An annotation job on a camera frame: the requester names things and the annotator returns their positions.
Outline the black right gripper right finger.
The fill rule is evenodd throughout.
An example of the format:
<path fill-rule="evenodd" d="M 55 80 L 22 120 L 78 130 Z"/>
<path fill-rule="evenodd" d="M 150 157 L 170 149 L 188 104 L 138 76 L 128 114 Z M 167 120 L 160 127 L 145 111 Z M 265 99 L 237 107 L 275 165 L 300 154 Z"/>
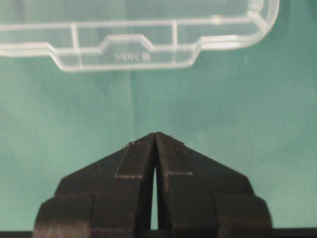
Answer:
<path fill-rule="evenodd" d="M 271 216 L 248 178 L 156 133 L 158 227 L 170 238 L 270 238 Z"/>

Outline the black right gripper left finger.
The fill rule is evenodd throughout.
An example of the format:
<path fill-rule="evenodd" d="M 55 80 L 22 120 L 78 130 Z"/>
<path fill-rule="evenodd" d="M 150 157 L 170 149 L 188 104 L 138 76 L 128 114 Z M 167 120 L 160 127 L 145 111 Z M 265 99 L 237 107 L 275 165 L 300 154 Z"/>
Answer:
<path fill-rule="evenodd" d="M 128 143 L 59 182 L 35 238 L 138 238 L 151 227 L 156 136 Z"/>

